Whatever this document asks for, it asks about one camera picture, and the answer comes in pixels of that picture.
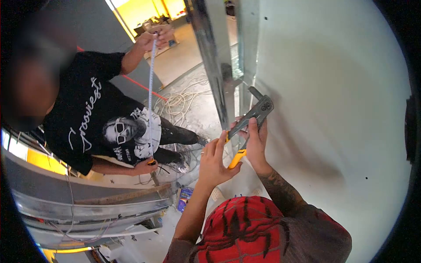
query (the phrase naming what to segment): tattooed forearm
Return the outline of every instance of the tattooed forearm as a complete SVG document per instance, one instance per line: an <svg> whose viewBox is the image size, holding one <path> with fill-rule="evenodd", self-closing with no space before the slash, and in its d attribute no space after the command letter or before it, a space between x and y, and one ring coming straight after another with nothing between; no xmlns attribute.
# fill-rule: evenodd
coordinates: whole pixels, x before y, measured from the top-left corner
<svg viewBox="0 0 421 263"><path fill-rule="evenodd" d="M257 174L263 183L270 198L285 216L307 203L303 200L298 191L292 187L274 169L270 174Z"/></svg>

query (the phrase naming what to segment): t-shirt print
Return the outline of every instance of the t-shirt print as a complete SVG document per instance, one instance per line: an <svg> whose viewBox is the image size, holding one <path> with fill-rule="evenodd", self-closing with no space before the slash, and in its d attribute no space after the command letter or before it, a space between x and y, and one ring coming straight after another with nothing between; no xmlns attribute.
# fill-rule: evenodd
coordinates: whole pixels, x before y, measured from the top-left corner
<svg viewBox="0 0 421 263"><path fill-rule="evenodd" d="M106 143L113 146L113 151L119 161L123 161L123 155L129 162L131 155L129 148L133 149L138 159L150 157L150 147L156 152L161 138L161 118L152 112L152 128L149 127L149 109L135 108L129 116L119 116L108 120L102 129L102 135ZM149 134L152 132L152 145Z"/></svg>

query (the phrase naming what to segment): black t-shirt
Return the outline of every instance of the black t-shirt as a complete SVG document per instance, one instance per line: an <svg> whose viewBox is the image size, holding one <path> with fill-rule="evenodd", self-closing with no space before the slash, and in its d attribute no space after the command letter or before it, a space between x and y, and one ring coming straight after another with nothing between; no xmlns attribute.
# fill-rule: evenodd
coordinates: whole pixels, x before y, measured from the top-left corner
<svg viewBox="0 0 421 263"><path fill-rule="evenodd" d="M59 94L44 119L45 138L60 159L87 175L92 155L135 165L150 156L149 110L109 82L120 74L124 53L80 52L60 74ZM161 120L152 112L152 148Z"/></svg>

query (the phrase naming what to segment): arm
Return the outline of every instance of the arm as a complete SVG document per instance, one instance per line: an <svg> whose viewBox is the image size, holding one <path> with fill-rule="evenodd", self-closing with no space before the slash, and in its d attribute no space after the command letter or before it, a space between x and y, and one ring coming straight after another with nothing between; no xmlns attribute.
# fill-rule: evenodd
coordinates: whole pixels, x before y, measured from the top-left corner
<svg viewBox="0 0 421 263"><path fill-rule="evenodd" d="M248 124L248 133L240 131L239 135L249 138L247 142L247 159L263 183L270 198L285 216L293 215L296 210L306 205L298 191L279 175L266 161L264 151L267 138L267 120L258 131L255 118Z"/></svg>
<svg viewBox="0 0 421 263"><path fill-rule="evenodd" d="M192 197L184 209L183 214L176 226L175 239L187 240L195 244L205 219L206 205L213 188L197 183Z"/></svg>
<svg viewBox="0 0 421 263"><path fill-rule="evenodd" d="M158 163L156 163L155 165L147 165L147 163L150 160L152 160L152 157L136 164L136 166L133 168L128 168L121 165L117 165L115 163L109 162L101 158L92 157L91 170L94 170L95 172L103 173L103 174L121 174L121 175L136 176L140 174L151 173L158 168Z"/></svg>
<svg viewBox="0 0 421 263"><path fill-rule="evenodd" d="M213 189L239 173L242 162L232 170L226 169L222 163L225 138L226 131L223 131L219 139L211 141L203 149L199 180L176 226L173 239L187 240L195 244L202 229L206 205Z"/></svg>
<svg viewBox="0 0 421 263"><path fill-rule="evenodd" d="M168 45L168 40L173 36L174 30L170 25L156 26L139 36L132 49L127 52L121 61L121 74L132 72L142 60L146 52L152 50L152 44L157 39L157 48Z"/></svg>
<svg viewBox="0 0 421 263"><path fill-rule="evenodd" d="M256 173L272 201L285 216L293 215L296 210L307 204L300 193L269 164L264 164Z"/></svg>

